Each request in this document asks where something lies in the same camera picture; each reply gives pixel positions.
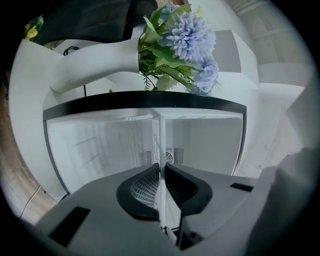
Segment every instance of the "yellow flower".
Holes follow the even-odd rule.
[[[26,34],[26,37],[29,39],[34,38],[37,34],[38,34],[38,31],[36,30],[36,26],[33,26],[33,28],[31,28]]]

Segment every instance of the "blue hydrangea flower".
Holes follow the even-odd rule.
[[[173,57],[180,60],[199,62],[211,56],[215,49],[216,35],[206,25],[203,18],[193,12],[184,12],[172,17],[166,27],[168,32],[158,41],[161,46],[169,46],[174,51]]]
[[[180,5],[169,4],[165,8],[163,8],[158,21],[159,24],[163,23],[169,17],[169,14],[172,13],[178,7],[180,7]]]
[[[218,64],[212,57],[205,57],[196,67],[199,70],[191,72],[193,85],[198,88],[195,90],[199,90],[198,94],[207,94],[212,90],[219,77]]]

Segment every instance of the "wooden floor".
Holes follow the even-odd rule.
[[[161,5],[166,0],[157,0],[157,2]],[[182,5],[183,0],[170,0],[169,3]],[[6,93],[6,87],[0,83],[1,188],[12,212],[18,218],[35,224],[57,203],[40,187],[20,155],[8,116]]]

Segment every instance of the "black chair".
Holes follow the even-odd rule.
[[[115,43],[131,38],[158,7],[156,0],[55,0],[43,15],[34,42],[45,45],[66,39]]]

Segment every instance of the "white vase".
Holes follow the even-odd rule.
[[[64,93],[117,72],[139,73],[139,38],[81,48],[59,60],[52,72],[51,88]]]

